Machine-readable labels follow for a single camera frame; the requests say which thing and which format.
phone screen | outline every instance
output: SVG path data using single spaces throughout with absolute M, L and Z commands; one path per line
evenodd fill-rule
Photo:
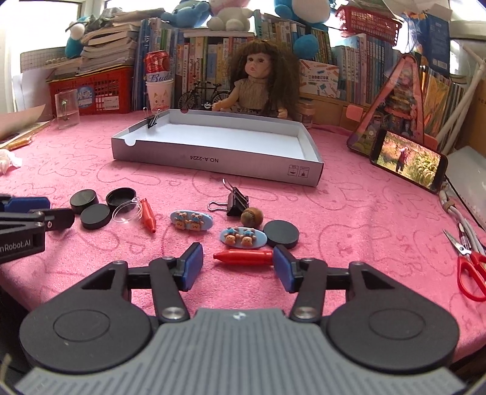
M 433 189 L 441 156 L 395 133 L 386 132 L 375 164 Z

clear plastic ring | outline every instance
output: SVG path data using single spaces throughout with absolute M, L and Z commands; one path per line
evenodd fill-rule
M 140 199 L 134 197 L 131 201 L 125 202 L 113 212 L 113 221 L 119 224 L 127 224 L 139 221 L 142 218 L 142 205 Z

red plastic basket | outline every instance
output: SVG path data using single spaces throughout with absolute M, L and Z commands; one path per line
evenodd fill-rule
M 126 114 L 131 110 L 133 67 L 120 67 L 106 72 L 52 81 L 49 83 L 52 108 L 54 95 L 65 90 L 78 90 L 79 113 Z
M 393 45 L 397 44 L 401 23 L 394 19 L 351 5 L 339 7 L 336 16 L 343 22 L 341 29 L 346 36 L 366 33 Z

pink tablecloth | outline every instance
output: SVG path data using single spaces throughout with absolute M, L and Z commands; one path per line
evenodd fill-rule
M 207 233 L 181 235 L 170 225 L 169 214 L 176 209 L 206 211 L 209 201 L 225 201 L 223 175 L 113 161 L 110 137 L 141 117 L 87 116 L 65 131 L 51 126 L 16 151 L 24 165 L 0 176 L 0 188 L 16 196 L 48 196 L 52 207 L 63 207 L 81 189 L 96 190 L 103 201 L 112 189 L 129 186 L 148 198 L 157 233 L 113 222 L 88 232 L 76 219 L 70 230 L 48 234 L 44 253 L 2 265 L 0 285 L 33 309 L 113 260 L 144 266 L 162 255 L 179 256 L 199 241 L 205 263 L 193 289 L 183 295 L 191 312 L 198 307 L 288 311 L 295 295 L 284 292 L 271 268 L 229 268 L 213 260 L 213 253 L 224 249 L 219 232 L 237 223 L 225 213 L 214 213 L 215 226 Z M 457 288 L 456 254 L 442 229 L 457 232 L 438 198 L 349 152 L 344 136 L 321 130 L 312 136 L 325 163 L 317 188 L 227 178 L 249 196 L 250 205 L 263 210 L 265 221 L 285 219 L 300 229 L 295 256 L 324 259 L 334 267 L 365 261 L 452 313 L 461 328 L 457 359 L 481 348 L 486 304 L 465 299 Z M 134 291 L 132 300 L 153 311 L 149 291 Z M 328 292 L 325 313 L 343 302 L 344 292 Z

red crayon-shaped object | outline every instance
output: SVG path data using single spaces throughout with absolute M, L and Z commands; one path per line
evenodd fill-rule
M 140 204 L 142 205 L 143 224 L 148 230 L 150 230 L 152 233 L 155 233 L 157 222 L 155 221 L 155 215 L 152 211 L 152 208 L 150 207 L 149 202 L 147 202 L 147 199 L 142 199 L 140 201 Z
M 272 265 L 272 250 L 226 250 L 213 258 L 228 265 Z

